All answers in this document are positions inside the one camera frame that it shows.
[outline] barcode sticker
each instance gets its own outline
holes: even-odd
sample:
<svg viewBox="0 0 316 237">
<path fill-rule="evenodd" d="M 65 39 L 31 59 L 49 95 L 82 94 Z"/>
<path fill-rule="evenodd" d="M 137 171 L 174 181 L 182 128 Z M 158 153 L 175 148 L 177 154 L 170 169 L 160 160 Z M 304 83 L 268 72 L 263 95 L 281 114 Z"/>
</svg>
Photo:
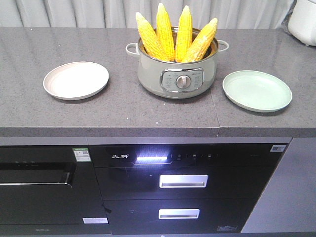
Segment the barcode sticker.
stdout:
<svg viewBox="0 0 316 237">
<path fill-rule="evenodd" d="M 73 148 L 73 151 L 78 162 L 91 161 L 88 148 Z"/>
<path fill-rule="evenodd" d="M 284 152 L 286 145 L 273 145 L 270 152 Z"/>
<path fill-rule="evenodd" d="M 217 231 L 236 231 L 238 226 L 218 226 Z"/>
</svg>

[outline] white appliance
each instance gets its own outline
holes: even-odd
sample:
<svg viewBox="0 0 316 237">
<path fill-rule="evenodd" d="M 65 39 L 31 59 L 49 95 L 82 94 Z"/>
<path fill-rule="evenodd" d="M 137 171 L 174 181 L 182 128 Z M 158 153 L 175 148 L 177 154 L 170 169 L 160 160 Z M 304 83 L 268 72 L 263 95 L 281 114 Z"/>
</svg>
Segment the white appliance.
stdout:
<svg viewBox="0 0 316 237">
<path fill-rule="evenodd" d="M 288 30 L 302 43 L 316 46 L 316 0 L 297 0 Z"/>
</svg>

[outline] control knob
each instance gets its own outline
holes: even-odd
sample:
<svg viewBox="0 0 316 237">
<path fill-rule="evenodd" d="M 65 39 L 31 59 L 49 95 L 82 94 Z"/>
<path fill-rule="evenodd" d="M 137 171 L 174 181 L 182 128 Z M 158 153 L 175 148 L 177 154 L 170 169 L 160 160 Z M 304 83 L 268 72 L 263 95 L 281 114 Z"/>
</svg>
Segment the control knob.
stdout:
<svg viewBox="0 0 316 237">
<path fill-rule="evenodd" d="M 191 78 L 187 75 L 179 76 L 176 80 L 177 87 L 186 89 L 191 85 Z"/>
</svg>

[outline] drawer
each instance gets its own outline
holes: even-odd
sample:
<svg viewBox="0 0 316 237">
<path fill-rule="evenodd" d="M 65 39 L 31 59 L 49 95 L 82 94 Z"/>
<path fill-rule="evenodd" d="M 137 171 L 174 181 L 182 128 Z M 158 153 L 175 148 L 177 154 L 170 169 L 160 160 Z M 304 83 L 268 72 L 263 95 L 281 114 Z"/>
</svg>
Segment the drawer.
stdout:
<svg viewBox="0 0 316 237">
<path fill-rule="evenodd" d="M 96 168 L 103 200 L 258 198 L 272 167 Z"/>
<path fill-rule="evenodd" d="M 114 235 L 239 233 L 254 199 L 107 200 Z"/>
</svg>

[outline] white curtain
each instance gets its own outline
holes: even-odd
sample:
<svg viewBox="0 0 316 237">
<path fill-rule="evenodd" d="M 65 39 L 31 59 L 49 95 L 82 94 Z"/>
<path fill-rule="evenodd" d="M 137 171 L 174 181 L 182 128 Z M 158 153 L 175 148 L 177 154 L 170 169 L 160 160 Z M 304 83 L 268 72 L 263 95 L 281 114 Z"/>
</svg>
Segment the white curtain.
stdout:
<svg viewBox="0 0 316 237">
<path fill-rule="evenodd" d="M 154 27 L 159 2 L 171 19 L 190 7 L 193 27 L 213 17 L 219 29 L 276 29 L 295 0 L 0 0 L 0 26 L 136 28 L 141 12 Z"/>
</svg>

